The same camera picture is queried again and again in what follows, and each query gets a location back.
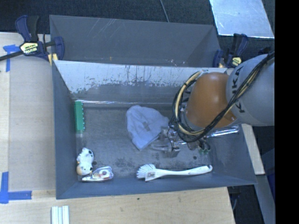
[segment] gray bin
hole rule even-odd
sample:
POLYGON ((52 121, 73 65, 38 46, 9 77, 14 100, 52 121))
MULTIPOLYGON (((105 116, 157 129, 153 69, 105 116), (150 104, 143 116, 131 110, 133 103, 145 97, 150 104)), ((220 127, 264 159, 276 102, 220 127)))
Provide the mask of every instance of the gray bin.
MULTIPOLYGON (((150 27, 153 22, 145 23, 150 27)), ((62 33, 59 35, 69 37, 68 32, 64 32, 65 36, 62 33)), ((170 118, 174 95, 190 75, 201 69, 218 72, 224 72, 224 69, 205 67, 205 63, 201 62, 198 66, 205 68, 158 63, 99 63, 98 60, 95 63, 92 62, 93 59, 85 60, 83 56, 76 59, 80 61, 55 61, 52 65, 57 199, 256 183, 242 129, 238 134, 211 138, 211 151, 206 155, 199 154, 198 150, 189 150, 183 145, 175 158, 166 157, 163 152, 150 147, 138 150, 127 132, 126 111, 129 107, 141 105, 155 108, 170 118), (75 128, 76 100, 81 100, 84 107, 86 129, 82 134, 76 133, 75 128), (76 173, 76 157, 83 147, 94 152, 94 160, 97 162, 94 168, 107 165, 112 167, 112 180, 101 183, 80 181, 80 176, 76 173), (171 170, 210 164, 213 171, 189 177, 166 176, 150 182, 137 179, 138 168, 148 163, 171 170)))

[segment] toy cow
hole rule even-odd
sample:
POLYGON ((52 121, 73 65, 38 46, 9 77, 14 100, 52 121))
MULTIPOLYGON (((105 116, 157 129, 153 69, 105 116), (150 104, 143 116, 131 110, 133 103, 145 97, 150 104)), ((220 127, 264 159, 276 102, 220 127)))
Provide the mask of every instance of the toy cow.
POLYGON ((77 174, 81 176, 91 174, 93 172, 93 159, 93 152, 90 149, 84 147, 82 149, 82 152, 79 153, 77 157, 77 174))

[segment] white plastic piece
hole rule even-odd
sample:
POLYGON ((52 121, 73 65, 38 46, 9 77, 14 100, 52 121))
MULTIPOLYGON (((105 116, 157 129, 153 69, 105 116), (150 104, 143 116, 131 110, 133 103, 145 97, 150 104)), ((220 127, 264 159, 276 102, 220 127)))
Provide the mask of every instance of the white plastic piece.
POLYGON ((51 224, 70 224, 69 206, 52 207, 51 224))

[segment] white brush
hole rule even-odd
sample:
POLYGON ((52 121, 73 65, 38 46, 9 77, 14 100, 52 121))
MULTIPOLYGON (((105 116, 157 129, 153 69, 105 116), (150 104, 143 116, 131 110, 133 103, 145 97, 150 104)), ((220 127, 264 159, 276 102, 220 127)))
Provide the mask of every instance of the white brush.
POLYGON ((145 181, 150 181, 165 175, 200 175, 211 172, 213 167, 202 166, 192 168, 184 171, 169 171, 164 169, 157 169, 154 164, 145 164, 137 171, 137 178, 145 178, 145 181))

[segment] metal plate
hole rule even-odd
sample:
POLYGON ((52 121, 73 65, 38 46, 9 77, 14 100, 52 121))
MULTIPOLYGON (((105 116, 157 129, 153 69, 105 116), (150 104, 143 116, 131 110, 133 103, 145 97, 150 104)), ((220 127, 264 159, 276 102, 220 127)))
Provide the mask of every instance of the metal plate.
POLYGON ((210 0, 219 35, 274 38, 262 0, 210 0))

